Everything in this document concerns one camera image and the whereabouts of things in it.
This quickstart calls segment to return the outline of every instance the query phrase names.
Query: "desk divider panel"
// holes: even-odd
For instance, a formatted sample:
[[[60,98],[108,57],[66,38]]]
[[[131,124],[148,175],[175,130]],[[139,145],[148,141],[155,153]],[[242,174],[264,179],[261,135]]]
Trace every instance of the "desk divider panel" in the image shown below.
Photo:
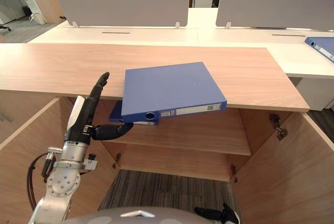
[[[334,29],[334,0],[220,0],[216,25]]]
[[[186,26],[189,0],[59,0],[78,26]]]

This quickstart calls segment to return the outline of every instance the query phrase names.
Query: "black cable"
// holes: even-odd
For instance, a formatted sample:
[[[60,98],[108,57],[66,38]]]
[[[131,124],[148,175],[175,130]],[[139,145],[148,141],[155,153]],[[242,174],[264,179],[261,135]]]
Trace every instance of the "black cable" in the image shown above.
[[[34,161],[30,164],[30,167],[28,168],[27,173],[27,194],[28,194],[28,200],[31,206],[32,211],[36,208],[36,200],[35,195],[33,193],[33,185],[32,185],[32,171],[35,169],[36,162],[43,157],[44,155],[47,155],[47,152],[44,154],[39,155],[34,159]]]
[[[91,170],[88,170],[87,172],[81,172],[81,173],[79,173],[80,175],[84,175],[84,174],[86,174],[86,173],[89,173]]]

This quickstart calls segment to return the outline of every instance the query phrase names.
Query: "wooden desk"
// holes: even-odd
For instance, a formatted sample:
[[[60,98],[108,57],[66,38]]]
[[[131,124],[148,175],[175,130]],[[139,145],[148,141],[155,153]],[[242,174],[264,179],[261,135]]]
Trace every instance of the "wooden desk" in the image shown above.
[[[0,59],[0,88],[41,96],[86,95],[100,74],[109,70],[111,77],[94,118],[94,124],[103,124],[113,99],[122,96],[125,69],[203,61],[226,95],[228,109],[164,119],[154,127],[136,125],[120,139],[92,142],[89,152],[96,151],[100,165],[83,177],[79,190],[88,194],[75,194],[72,216],[95,211],[123,168],[229,181],[245,223],[333,223],[334,144],[304,113],[307,104],[268,51],[202,49],[0,45],[5,53]],[[27,221],[30,211],[22,168],[26,171],[25,166],[48,145],[61,145],[73,101],[52,100],[1,144],[4,220]],[[289,132],[282,141],[268,121],[269,113],[278,113],[282,128]],[[38,133],[36,138],[29,138],[32,133]],[[111,164],[117,154],[120,166],[114,170]],[[236,166],[236,183],[231,165]],[[38,190],[39,196],[45,192],[42,185]],[[13,209],[18,202],[20,207]]]

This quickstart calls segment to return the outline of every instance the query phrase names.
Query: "blue folder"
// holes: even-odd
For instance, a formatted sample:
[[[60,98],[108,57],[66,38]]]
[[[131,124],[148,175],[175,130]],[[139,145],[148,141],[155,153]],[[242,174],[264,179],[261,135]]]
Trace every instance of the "blue folder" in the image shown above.
[[[115,107],[113,111],[111,112],[109,116],[109,121],[114,122],[114,123],[123,123],[122,117],[121,117],[121,112],[122,112],[122,101],[117,100]],[[158,124],[158,120],[156,121],[139,121],[139,122],[134,122],[134,124],[140,124],[140,125],[153,125],[156,126]]]
[[[305,42],[334,62],[334,37],[307,37]]]
[[[226,104],[203,62],[125,71],[125,123],[225,110]]]

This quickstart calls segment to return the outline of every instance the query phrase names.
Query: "binder label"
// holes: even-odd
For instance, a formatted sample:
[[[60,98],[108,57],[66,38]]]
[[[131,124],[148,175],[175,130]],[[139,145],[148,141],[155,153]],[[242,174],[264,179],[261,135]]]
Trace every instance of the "binder label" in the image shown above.
[[[200,112],[207,112],[207,111],[217,111],[220,109],[221,109],[221,104],[200,105],[198,107],[176,109],[176,115],[200,113]]]

